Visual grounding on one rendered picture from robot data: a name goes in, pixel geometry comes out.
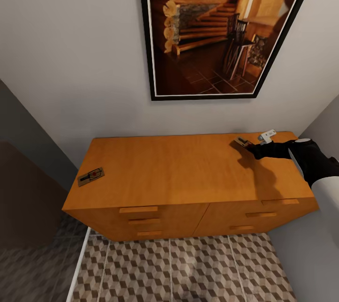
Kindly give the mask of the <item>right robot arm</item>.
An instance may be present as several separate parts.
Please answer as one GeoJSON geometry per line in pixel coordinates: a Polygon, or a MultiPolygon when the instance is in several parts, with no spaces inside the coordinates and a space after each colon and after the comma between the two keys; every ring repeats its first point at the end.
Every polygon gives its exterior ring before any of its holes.
{"type": "Polygon", "coordinates": [[[323,214],[331,238],[339,249],[339,162],[327,158],[312,139],[289,140],[276,143],[270,137],[275,131],[262,133],[262,141],[248,148],[255,159],[263,157],[292,159],[301,176],[308,182],[323,214]]]}

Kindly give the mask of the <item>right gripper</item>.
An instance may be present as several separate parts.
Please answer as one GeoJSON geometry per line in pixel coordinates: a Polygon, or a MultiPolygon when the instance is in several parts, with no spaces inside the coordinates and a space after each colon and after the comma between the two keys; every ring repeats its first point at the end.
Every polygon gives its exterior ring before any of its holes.
{"type": "Polygon", "coordinates": [[[255,159],[261,159],[263,157],[278,158],[278,156],[275,154],[276,145],[278,144],[274,144],[274,141],[272,141],[269,144],[257,145],[256,147],[248,148],[247,150],[254,154],[255,159]]]}

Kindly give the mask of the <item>mousetrap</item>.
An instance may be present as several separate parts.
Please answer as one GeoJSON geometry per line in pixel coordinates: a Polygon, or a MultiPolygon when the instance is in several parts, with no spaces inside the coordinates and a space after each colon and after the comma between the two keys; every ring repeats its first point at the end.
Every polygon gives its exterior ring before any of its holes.
{"type": "Polygon", "coordinates": [[[77,180],[78,180],[78,185],[79,187],[83,186],[83,185],[86,185],[96,179],[99,179],[101,177],[103,177],[105,174],[104,174],[104,171],[103,171],[103,168],[100,167],[100,168],[97,168],[93,171],[90,171],[84,175],[81,175],[79,177],[77,177],[77,180]]]}
{"type": "Polygon", "coordinates": [[[241,147],[245,148],[246,150],[248,148],[254,148],[256,145],[252,144],[251,142],[247,141],[246,139],[238,136],[234,141],[239,144],[241,147]]]}

